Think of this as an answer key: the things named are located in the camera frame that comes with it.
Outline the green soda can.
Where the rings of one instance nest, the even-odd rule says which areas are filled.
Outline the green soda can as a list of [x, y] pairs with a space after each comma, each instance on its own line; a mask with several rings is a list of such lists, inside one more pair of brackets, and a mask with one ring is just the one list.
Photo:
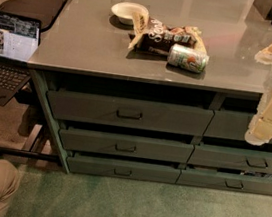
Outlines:
[[174, 44], [169, 51], [167, 60], [169, 64], [183, 70], [202, 73], [208, 64], [209, 56], [203, 51]]

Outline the brown snack bag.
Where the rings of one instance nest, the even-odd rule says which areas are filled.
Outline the brown snack bag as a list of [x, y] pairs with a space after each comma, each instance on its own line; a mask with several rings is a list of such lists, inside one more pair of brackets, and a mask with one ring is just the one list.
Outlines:
[[167, 56], [171, 47], [183, 45], [190, 49], [206, 52], [201, 30], [198, 27], [182, 26], [168, 27], [163, 22], [151, 18], [148, 14], [132, 14], [134, 33], [130, 35], [129, 49], [153, 52], [161, 56]]

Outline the black laptop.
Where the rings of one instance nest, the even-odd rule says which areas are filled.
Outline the black laptop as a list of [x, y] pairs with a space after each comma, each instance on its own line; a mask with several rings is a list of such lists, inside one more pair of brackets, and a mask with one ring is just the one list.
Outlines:
[[0, 106], [30, 79], [29, 58], [39, 46], [41, 21], [0, 11]]

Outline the black chair base bar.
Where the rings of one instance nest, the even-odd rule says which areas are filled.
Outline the black chair base bar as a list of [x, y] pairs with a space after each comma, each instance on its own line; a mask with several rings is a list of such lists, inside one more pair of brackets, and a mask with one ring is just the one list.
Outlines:
[[4, 147], [0, 147], [0, 155], [1, 154], [3, 154], [3, 155], [10, 154], [11, 156], [46, 160], [48, 162], [53, 162], [53, 163], [60, 162], [58, 156], [42, 154], [40, 152], [25, 151], [25, 150], [18, 150], [18, 149], [4, 148]]

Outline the glass jar with snacks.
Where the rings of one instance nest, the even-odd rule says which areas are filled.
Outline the glass jar with snacks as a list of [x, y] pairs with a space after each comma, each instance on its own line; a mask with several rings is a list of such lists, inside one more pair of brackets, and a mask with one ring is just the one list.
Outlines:
[[255, 56], [255, 61], [261, 64], [272, 65], [272, 44], [260, 50]]

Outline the green drawer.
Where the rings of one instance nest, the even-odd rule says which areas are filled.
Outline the green drawer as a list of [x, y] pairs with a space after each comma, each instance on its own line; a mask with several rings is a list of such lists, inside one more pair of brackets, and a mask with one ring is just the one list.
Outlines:
[[180, 104], [165, 104], [73, 91], [49, 91], [56, 119], [127, 128], [142, 128], [201, 136], [213, 112]]
[[180, 173], [177, 184], [272, 195], [272, 179], [225, 172], [218, 173], [186, 168]]
[[213, 145], [195, 146], [191, 165], [247, 170], [272, 174], [272, 153]]
[[118, 159], [111, 160], [83, 155], [68, 157], [67, 163], [69, 170], [74, 173], [159, 183], [175, 184], [181, 173], [180, 169], [168, 165], [154, 165]]
[[83, 129], [62, 129], [59, 133], [65, 149], [90, 153], [185, 163], [194, 150], [191, 144], [127, 134]]
[[206, 137], [243, 141], [252, 118], [251, 113], [229, 110], [215, 111], [204, 135]]

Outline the white bowl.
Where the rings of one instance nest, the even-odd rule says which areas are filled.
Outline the white bowl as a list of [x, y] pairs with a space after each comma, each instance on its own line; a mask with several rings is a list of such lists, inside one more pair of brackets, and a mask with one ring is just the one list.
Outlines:
[[117, 16], [120, 23], [130, 26], [133, 24], [133, 13], [148, 13], [148, 9], [143, 5], [129, 2], [120, 2], [112, 6], [111, 12]]

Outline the green drawer cabinet frame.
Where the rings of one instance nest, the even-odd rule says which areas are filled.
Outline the green drawer cabinet frame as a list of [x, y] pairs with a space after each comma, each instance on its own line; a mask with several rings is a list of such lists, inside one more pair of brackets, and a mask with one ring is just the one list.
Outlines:
[[196, 169], [203, 171], [211, 171], [211, 172], [225, 172], [260, 178], [268, 178], [272, 179], [272, 174], [247, 171], [247, 170], [232, 170], [218, 167], [208, 167], [208, 166], [197, 166], [191, 165], [188, 161], [194, 152], [191, 152], [189, 159], [185, 163], [183, 162], [168, 162], [147, 158], [133, 158], [133, 156], [118, 156], [97, 152], [83, 152], [76, 150], [69, 150], [63, 147], [61, 138], [60, 138], [60, 130], [67, 129], [77, 129], [81, 130], [91, 130], [105, 133], [113, 133], [113, 134], [127, 134], [128, 136], [141, 136], [162, 140], [170, 140], [182, 142], [184, 144], [191, 144], [195, 149], [195, 146], [201, 145], [212, 145], [219, 147], [227, 147], [234, 149], [248, 149], [262, 152], [272, 153], [272, 144], [267, 143], [261, 146], [252, 146], [249, 143], [245, 142], [245, 139], [242, 140], [227, 140], [213, 137], [206, 137], [204, 132], [201, 136], [192, 135], [192, 134], [177, 134], [142, 128], [128, 128], [128, 127], [120, 127], [106, 124], [93, 124], [71, 121], [71, 120], [63, 120], [56, 119], [52, 114], [50, 109], [50, 103], [48, 101], [47, 92], [51, 91], [72, 91], [72, 92], [80, 92], [108, 97], [122, 97], [129, 99], [137, 99], [165, 104], [179, 104], [186, 105], [193, 108], [201, 108], [203, 110], [208, 110], [213, 112], [220, 110], [229, 110], [243, 113], [254, 113], [254, 106], [256, 106], [257, 100], [255, 97], [245, 97], [244, 95], [238, 97], [237, 95], [223, 95], [222, 93], [216, 93], [215, 91], [209, 90], [195, 90], [193, 88], [181, 88], [179, 86], [166, 86], [145, 82], [131, 82], [124, 81], [123, 79], [109, 79], [74, 73], [61, 73], [60, 71], [36, 71], [34, 76], [34, 85], [37, 90], [37, 94], [40, 97], [39, 100], [41, 102], [41, 106], [44, 110], [44, 115], [46, 117], [46, 121], [50, 128], [52, 138], [54, 139], [54, 143], [58, 148], [59, 156], [61, 162], [65, 169], [68, 172], [71, 172], [68, 168], [67, 158], [74, 157], [75, 155], [89, 156], [89, 157], [97, 157], [111, 160], [125, 160], [146, 164], [161, 164], [168, 165], [170, 167], [174, 167], [175, 169], [185, 170]]

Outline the dark chair seat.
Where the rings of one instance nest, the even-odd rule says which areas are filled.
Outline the dark chair seat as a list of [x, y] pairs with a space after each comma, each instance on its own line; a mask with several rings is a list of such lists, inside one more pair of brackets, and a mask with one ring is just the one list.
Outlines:
[[6, 0], [0, 11], [41, 21], [41, 31], [49, 30], [61, 14], [67, 0]]

